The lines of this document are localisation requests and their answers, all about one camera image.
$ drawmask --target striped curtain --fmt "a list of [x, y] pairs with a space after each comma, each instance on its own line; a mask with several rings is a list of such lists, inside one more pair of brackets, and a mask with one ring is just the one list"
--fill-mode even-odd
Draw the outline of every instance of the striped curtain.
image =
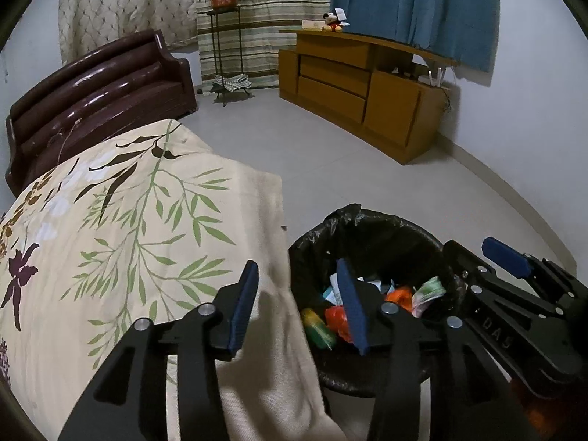
[[[330, 0], [239, 0], [244, 72], [254, 87], [277, 86], [277, 52], [295, 44], [295, 35], [279, 33], [300, 26], [301, 20], [322, 19]], [[209, 0], [195, 0], [191, 12], [198, 21], [198, 46], [205, 89], [215, 77]], [[237, 13], [218, 16], [222, 64], [225, 76], [241, 72]]]

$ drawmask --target blue gripper pad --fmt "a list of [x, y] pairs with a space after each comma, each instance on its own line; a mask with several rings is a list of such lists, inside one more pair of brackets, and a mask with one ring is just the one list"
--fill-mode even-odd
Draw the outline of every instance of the blue gripper pad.
[[351, 338], [359, 350], [359, 354], [365, 355], [369, 349], [368, 318], [355, 290], [355, 279], [349, 272], [349, 267], [344, 259], [337, 260], [337, 284], [349, 323]]
[[484, 239], [481, 251], [484, 256], [518, 279], [525, 279], [531, 275], [531, 265], [528, 260], [494, 237]]
[[258, 284], [259, 267], [253, 260], [249, 260], [239, 279], [239, 297], [234, 307], [233, 317], [230, 320], [229, 344], [227, 349], [232, 356], [236, 355], [243, 346], [249, 317], [254, 307]]

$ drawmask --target orange plastic bag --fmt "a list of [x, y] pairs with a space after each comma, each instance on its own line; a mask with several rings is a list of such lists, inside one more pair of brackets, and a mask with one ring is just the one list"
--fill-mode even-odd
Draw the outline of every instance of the orange plastic bag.
[[348, 343], [353, 343], [351, 334], [349, 333], [349, 324], [347, 323], [347, 315], [342, 305], [327, 308], [325, 310], [325, 319], [327, 320], [327, 327], [337, 333], [343, 340]]
[[412, 312], [412, 288], [404, 285], [386, 295], [386, 302], [394, 302], [408, 312]]

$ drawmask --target blue curtain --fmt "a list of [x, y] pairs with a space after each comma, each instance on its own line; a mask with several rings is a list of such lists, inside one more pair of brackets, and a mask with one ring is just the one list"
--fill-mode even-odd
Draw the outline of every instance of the blue curtain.
[[396, 40], [488, 71], [499, 0], [331, 0], [345, 31]]

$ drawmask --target baseboard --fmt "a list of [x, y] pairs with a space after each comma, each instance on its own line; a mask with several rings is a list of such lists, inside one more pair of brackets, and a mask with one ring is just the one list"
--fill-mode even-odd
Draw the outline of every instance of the baseboard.
[[444, 135], [437, 133], [436, 144], [444, 152], [452, 156], [462, 166], [468, 168], [471, 172], [477, 175], [481, 180], [494, 189], [505, 201], [507, 201], [513, 209], [515, 209], [521, 216], [533, 227], [553, 251], [556, 257], [560, 260], [563, 267], [572, 275], [576, 275], [576, 260], [571, 254], [570, 250], [557, 236], [549, 224], [542, 218], [531, 204], [529, 204], [522, 196], [511, 187], [508, 182], [504, 181], [496, 172], [486, 166], [483, 162], [477, 160], [469, 152], [459, 147], [453, 141]]

